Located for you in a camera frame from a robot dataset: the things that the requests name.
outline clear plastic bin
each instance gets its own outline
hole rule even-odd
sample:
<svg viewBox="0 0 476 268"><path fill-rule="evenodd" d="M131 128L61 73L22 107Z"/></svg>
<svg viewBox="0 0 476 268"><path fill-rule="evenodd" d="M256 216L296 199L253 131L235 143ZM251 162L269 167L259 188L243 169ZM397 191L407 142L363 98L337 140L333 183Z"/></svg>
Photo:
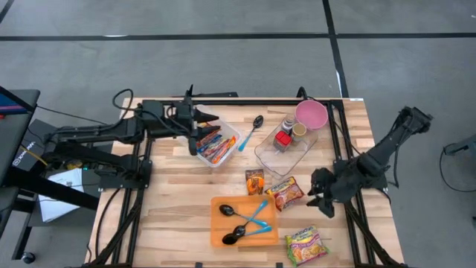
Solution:
<svg viewBox="0 0 476 268"><path fill-rule="evenodd" d="M219 114L213 112L213 110L205 105L195 105L195 107L200 110L201 112L206 112L208 114L211 114L211 115L216 115L216 116L220 116ZM221 164L223 164L229 157L230 155L238 148L238 146L241 144L241 141L242 141L242 135L241 135L241 132L238 131L237 129L235 129L234 127L232 127L230 124L226 123L225 121L222 121L221 119L219 120L215 120L215 121L211 121L211 122L208 122L210 125L212 126L221 126L222 128L220 129L220 134L223 135L224 138L231 138L233 136L235 136L235 138L237 139L237 142L235 142L235 144L230 148L230 150L228 150L228 152L220 159L220 161L216 164L208 161L208 159L206 159L205 157L203 157L201 154L197 153L197 157L199 159L201 159L203 162L205 162L205 164L207 164L208 166L212 167L212 168L217 168L219 167ZM185 137L178 137L179 141L188 147L188 141Z"/></svg>
<svg viewBox="0 0 476 268"><path fill-rule="evenodd" d="M318 140L318 131L307 130L301 141L292 141L286 150L281 152L273 145L274 137L281 131L281 124L260 145L254 148L257 161L277 179L283 179L291 172Z"/></svg>

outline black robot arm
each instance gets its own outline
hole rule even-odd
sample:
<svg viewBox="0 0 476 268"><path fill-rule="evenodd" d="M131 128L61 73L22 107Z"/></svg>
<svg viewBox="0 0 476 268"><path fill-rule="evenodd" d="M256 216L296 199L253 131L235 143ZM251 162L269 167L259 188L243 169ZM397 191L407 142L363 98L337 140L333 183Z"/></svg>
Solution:
<svg viewBox="0 0 476 268"><path fill-rule="evenodd" d="M132 111L131 118L124 118L115 124L88 127L60 127L47 135L47 140L55 143L43 155L52 166L62 165L67 161L79 160L83 164L95 163L107 166L103 172L115 173L129 179L137 179L141 167L138 151L125 156L98 152L83 144L102 141L119 141L124 144L140 144L148 139L185 136L188 139L190 154L195 156L196 142L219 127L197 127L198 123L214 121L215 115L200 112L194 107L191 96L192 88L187 90L184 100L172 101L167 108L159 100L143 100Z"/></svg>
<svg viewBox="0 0 476 268"><path fill-rule="evenodd" d="M328 217L333 217L332 202L347 202L361 188L383 191L387 187L385 171L390 167L390 156L410 136L427 132L431 119L431 115L426 115L415 107L405 107L394 121L390 132L375 147L350 159L334 173L325 168L314 171L308 195L316 198L307 205L317 206Z"/></svg>

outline black spoon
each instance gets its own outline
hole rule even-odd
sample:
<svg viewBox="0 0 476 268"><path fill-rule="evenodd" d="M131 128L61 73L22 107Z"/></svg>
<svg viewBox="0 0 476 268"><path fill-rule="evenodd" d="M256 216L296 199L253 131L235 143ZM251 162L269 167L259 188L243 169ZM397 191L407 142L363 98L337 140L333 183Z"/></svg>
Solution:
<svg viewBox="0 0 476 268"><path fill-rule="evenodd" d="M251 134L253 134L253 131L257 128L260 128L263 125L265 118L262 115L258 115L254 121L253 121L253 130L248 134L248 137L246 137L246 140L239 146L238 151L242 152L245 149L246 144L248 143L248 140L251 137Z"/></svg>
<svg viewBox="0 0 476 268"><path fill-rule="evenodd" d="M235 210L233 210L233 208L230 206L230 205L221 205L219 207L219 210L220 212L222 212L222 214L224 214L225 216L233 216L233 215L236 215L236 216L240 216L246 220L250 220L252 221L253 223L256 223L257 225L261 226L261 227L266 227L268 226L268 223L266 223L265 221L262 221L262 220L255 220L255 219L251 219L250 217L246 217L246 216L243 216L241 214L238 214L235 212Z"/></svg>
<svg viewBox="0 0 476 268"><path fill-rule="evenodd" d="M258 209L253 213L253 216L251 216L251 219L248 220L244 225L242 226L237 226L235 227L235 229L233 230L232 233L230 234L226 234L223 239L222 239L222 242L225 244L225 245L233 245L234 243L236 243L238 241L238 239L240 239L241 237L243 237L246 233L246 225L256 217L256 215L258 215L258 213L260 213L260 211L265 208L266 206L268 205L268 200L263 200L260 204L260 206L258 207Z"/></svg>

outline orange tray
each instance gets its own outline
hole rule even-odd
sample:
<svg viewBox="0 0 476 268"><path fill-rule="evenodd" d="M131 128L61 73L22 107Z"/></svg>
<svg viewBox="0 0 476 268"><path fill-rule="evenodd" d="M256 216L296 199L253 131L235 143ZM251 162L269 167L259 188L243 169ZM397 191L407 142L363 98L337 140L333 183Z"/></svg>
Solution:
<svg viewBox="0 0 476 268"><path fill-rule="evenodd" d="M233 232L235 227L246 223L246 219L233 215L225 216L219 210L220 205L230 205L236 213L250 217L260 206L261 202L267 199L268 205L255 217L257 220L264 220L273 227L271 232L254 234L241 237L234 245L225 245L222 242L226 234ZM276 206L274 198L265 195L245 196L245 197L214 197L211 200L211 245L215 247L226 246L265 246L275 245L279 241L277 233ZM246 225L246 232L253 232L261 229L256 223L250 222Z"/></svg>

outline small bottle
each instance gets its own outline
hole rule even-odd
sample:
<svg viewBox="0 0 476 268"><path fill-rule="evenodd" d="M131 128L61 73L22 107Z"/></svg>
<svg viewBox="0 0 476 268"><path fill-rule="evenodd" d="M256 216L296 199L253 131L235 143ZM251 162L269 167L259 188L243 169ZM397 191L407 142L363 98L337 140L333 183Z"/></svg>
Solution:
<svg viewBox="0 0 476 268"><path fill-rule="evenodd" d="M292 126L295 124L295 117L293 115L287 115L283 123L281 124L281 129L287 133L288 135L291 134Z"/></svg>

